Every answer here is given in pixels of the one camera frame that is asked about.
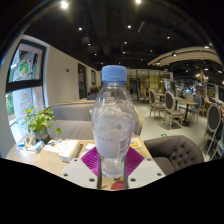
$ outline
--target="potted plant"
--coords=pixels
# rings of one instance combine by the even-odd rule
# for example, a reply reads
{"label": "potted plant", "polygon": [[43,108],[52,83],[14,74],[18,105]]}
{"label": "potted plant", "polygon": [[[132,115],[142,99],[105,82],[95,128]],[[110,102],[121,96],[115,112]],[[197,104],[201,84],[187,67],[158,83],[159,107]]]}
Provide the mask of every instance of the potted plant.
{"label": "potted plant", "polygon": [[[24,117],[22,125],[25,129],[28,129],[29,133],[33,131],[37,140],[47,142],[49,140],[47,127],[51,128],[53,123],[57,122],[57,120],[54,119],[54,116],[52,116],[53,111],[50,109],[38,111],[34,106],[31,106],[30,109],[26,110],[26,113],[27,115]],[[55,131],[57,134],[62,133],[60,128],[57,128]]]}

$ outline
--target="chair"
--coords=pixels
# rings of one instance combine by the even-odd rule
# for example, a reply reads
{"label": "chair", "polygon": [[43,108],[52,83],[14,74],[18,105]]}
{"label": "chair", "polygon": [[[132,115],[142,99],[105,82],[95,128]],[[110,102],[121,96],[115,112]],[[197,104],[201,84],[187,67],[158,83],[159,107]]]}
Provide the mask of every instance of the chair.
{"label": "chair", "polygon": [[149,90],[149,95],[150,95],[150,117],[151,117],[151,112],[154,111],[154,120],[155,120],[156,111],[159,111],[159,116],[160,116],[160,111],[165,111],[166,107],[156,103],[156,94],[153,90],[151,89]]}
{"label": "chair", "polygon": [[204,162],[199,147],[183,135],[146,140],[144,144],[166,175]]}
{"label": "chair", "polygon": [[170,93],[169,91],[166,91],[165,93],[165,105],[166,105],[166,112],[165,112],[165,117],[164,117],[164,121],[163,124],[166,121],[166,115],[168,114],[168,116],[170,116],[170,127],[169,129],[171,129],[171,125],[173,123],[173,119],[175,118],[180,118],[181,119],[181,125],[178,123],[178,125],[180,125],[180,127],[182,127],[182,123],[183,123],[183,118],[184,118],[184,114],[178,110],[175,110],[175,98],[173,96],[172,93]]}
{"label": "chair", "polygon": [[204,116],[204,113],[207,112],[205,107],[205,98],[203,96],[201,96],[201,106],[199,108],[199,112],[201,112],[201,116]]}
{"label": "chair", "polygon": [[146,103],[148,96],[146,96],[146,94],[143,94],[139,89],[137,89],[137,92],[138,92],[138,102],[140,102],[140,100],[144,100]]}
{"label": "chair", "polygon": [[188,112],[193,116],[193,121],[194,121],[195,114],[197,114],[197,122],[198,122],[198,115],[199,115],[199,110],[200,110],[200,106],[201,106],[201,102],[202,102],[201,96],[196,96],[194,98],[194,102],[198,103],[198,104],[196,104],[196,105],[194,105],[194,107],[190,108],[188,110]]}
{"label": "chair", "polygon": [[219,128],[221,122],[221,113],[218,105],[216,103],[212,103],[210,107],[208,108],[208,114],[207,114],[207,127],[205,129],[205,133],[202,137],[202,141],[199,144],[199,146],[202,144],[202,142],[207,138],[211,140],[211,143],[208,147],[208,150],[205,155],[208,154],[213,141],[215,140],[216,132]]}
{"label": "chair", "polygon": [[222,136],[221,139],[219,140],[214,153],[212,154],[212,156],[210,157],[209,161],[211,161],[213,159],[213,157],[215,156],[215,154],[219,154],[220,158],[223,156],[224,154],[224,125],[222,128]]}
{"label": "chair", "polygon": [[[186,101],[187,102],[193,102],[194,101],[194,96],[192,94],[187,94],[186,95]],[[179,106],[179,111],[180,111],[180,109],[186,110],[187,106],[186,105],[181,105],[181,106]]]}

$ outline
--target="plant pot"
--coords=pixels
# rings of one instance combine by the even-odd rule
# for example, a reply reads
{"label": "plant pot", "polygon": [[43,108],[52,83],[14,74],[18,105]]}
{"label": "plant pot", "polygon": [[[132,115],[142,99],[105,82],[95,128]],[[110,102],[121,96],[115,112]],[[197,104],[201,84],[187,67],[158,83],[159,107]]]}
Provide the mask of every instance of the plant pot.
{"label": "plant pot", "polygon": [[36,136],[37,141],[42,140],[44,143],[46,143],[49,140],[47,128],[44,128],[42,133],[39,131],[33,131],[33,133]]}

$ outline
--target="plastic water bottle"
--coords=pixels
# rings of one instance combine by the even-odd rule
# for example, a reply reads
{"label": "plastic water bottle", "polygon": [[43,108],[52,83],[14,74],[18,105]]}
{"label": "plastic water bottle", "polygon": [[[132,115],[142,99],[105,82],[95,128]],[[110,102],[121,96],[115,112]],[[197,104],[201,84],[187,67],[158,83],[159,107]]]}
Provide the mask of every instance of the plastic water bottle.
{"label": "plastic water bottle", "polygon": [[137,114],[125,88],[127,70],[123,66],[102,68],[103,88],[98,94],[91,119],[102,174],[110,179],[123,175]]}

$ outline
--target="gray sofa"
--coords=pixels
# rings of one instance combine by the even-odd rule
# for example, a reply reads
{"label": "gray sofa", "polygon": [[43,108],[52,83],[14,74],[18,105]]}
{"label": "gray sofa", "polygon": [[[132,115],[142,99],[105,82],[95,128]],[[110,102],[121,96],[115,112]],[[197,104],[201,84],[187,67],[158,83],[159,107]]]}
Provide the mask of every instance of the gray sofa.
{"label": "gray sofa", "polygon": [[[94,140],[90,110],[93,109],[93,100],[80,100],[75,102],[60,103],[48,108],[53,111],[57,122],[48,128],[51,138]],[[135,124],[133,136],[141,133],[142,120],[136,109],[139,121]],[[62,129],[62,134],[56,134],[57,128]]]}
{"label": "gray sofa", "polygon": [[204,162],[199,147],[183,135],[146,140],[144,144],[166,175]]}

